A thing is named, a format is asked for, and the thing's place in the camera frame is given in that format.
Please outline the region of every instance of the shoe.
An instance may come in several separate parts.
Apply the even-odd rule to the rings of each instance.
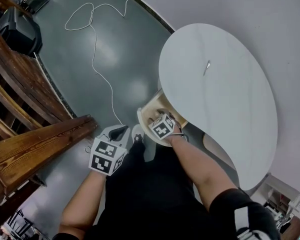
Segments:
[[[131,131],[133,143],[135,143],[135,142],[144,143],[144,135],[145,135],[145,132],[142,129],[141,125],[136,124]]]

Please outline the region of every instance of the white table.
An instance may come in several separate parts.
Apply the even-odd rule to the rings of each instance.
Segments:
[[[256,186],[273,161],[278,121],[268,80],[248,49],[218,27],[187,25],[165,43],[159,77],[175,110],[229,155],[240,187]]]

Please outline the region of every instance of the floor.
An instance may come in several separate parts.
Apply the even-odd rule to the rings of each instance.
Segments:
[[[84,3],[109,3],[124,11],[126,0],[50,0],[35,16],[41,28],[43,47],[39,53],[50,77],[77,116],[91,114],[99,127],[118,124],[112,113],[111,90],[91,67],[95,34],[88,27],[66,31],[71,14]],[[68,28],[89,22],[91,6],[77,13]],[[113,87],[114,109],[130,127],[137,124],[137,109],[158,90],[158,63],[161,49],[170,33],[134,0],[127,3],[122,18],[113,8],[103,6],[94,12],[92,23],[98,39],[94,67]],[[188,124],[190,142],[203,149],[203,133]],[[154,157],[155,144],[145,139],[146,161]],[[89,172],[86,140],[81,141],[40,171],[47,187],[40,187],[22,206],[25,216],[49,239],[58,231],[62,210]],[[236,172],[211,155],[238,183]],[[101,200],[99,214],[104,208]]]

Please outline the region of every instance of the fiducial marker cube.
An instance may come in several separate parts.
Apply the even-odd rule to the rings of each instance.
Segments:
[[[111,176],[123,163],[127,150],[110,142],[95,138],[89,168]]]
[[[174,132],[175,124],[176,122],[171,120],[167,114],[163,114],[156,121],[149,124],[149,128],[159,140],[162,140]]]

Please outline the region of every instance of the electrical cord on floor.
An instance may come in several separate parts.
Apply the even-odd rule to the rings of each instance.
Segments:
[[[116,117],[116,119],[120,122],[121,125],[123,125],[123,123],[120,121],[120,119],[118,118],[116,112],[115,112],[115,109],[114,109],[114,90],[111,86],[111,84],[109,83],[109,81],[101,74],[99,73],[98,71],[96,71],[95,67],[94,67],[94,60],[95,60],[95,57],[96,57],[96,48],[97,48],[97,32],[95,30],[95,28],[91,25],[92,24],[92,21],[94,20],[94,11],[95,9],[101,7],[101,6],[110,6],[112,7],[113,9],[115,9],[122,17],[125,17],[126,16],[126,12],[127,12],[127,2],[129,0],[125,1],[125,8],[124,8],[124,14],[122,14],[118,9],[116,9],[114,6],[112,6],[111,4],[108,4],[108,3],[103,3],[103,4],[100,4],[98,5],[97,7],[94,6],[93,3],[91,2],[86,2],[85,4],[81,5],[77,10],[74,11],[74,13],[72,13],[72,15],[70,16],[70,18],[67,20],[67,22],[65,23],[64,25],[64,29],[67,30],[67,31],[77,31],[77,30],[83,30],[87,27],[91,27],[95,33],[95,42],[94,42],[94,51],[93,51],[93,57],[92,57],[92,61],[91,61],[91,65],[92,65],[92,68],[93,70],[99,75],[101,76],[106,82],[107,84],[110,86],[111,88],[111,106],[112,106],[112,111],[113,111],[113,114],[114,116]],[[83,27],[80,27],[80,28],[74,28],[74,29],[69,29],[67,28],[67,24],[69,23],[69,21],[71,20],[71,18],[75,15],[75,13],[77,11],[79,11],[82,7],[84,7],[85,5],[91,5],[92,6],[92,10],[91,10],[91,16],[90,16],[90,20],[89,20],[89,24],[86,25],[86,26],[83,26]]]

